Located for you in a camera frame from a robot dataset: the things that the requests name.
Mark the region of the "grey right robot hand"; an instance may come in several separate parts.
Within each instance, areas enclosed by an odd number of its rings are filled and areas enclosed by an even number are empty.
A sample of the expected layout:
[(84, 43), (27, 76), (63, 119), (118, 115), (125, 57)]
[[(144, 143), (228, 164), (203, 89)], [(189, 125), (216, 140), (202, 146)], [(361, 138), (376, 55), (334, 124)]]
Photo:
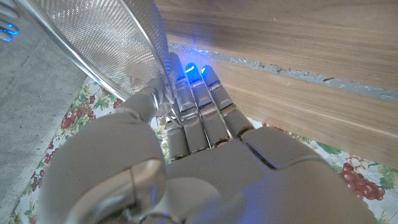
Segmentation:
[(1, 40), (10, 42), (15, 35), (19, 34), (19, 29), (10, 21), (18, 19), (16, 11), (17, 4), (13, 0), (1, 0)]

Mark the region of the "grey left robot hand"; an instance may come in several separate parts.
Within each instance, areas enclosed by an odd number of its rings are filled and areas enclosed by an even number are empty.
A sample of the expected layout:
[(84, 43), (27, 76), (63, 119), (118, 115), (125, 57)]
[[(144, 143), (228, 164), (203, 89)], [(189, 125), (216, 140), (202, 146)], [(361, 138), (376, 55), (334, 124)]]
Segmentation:
[(254, 128), (211, 67), (184, 73), (172, 54), (85, 68), (135, 93), (56, 152), (40, 223), (376, 223), (317, 153)]

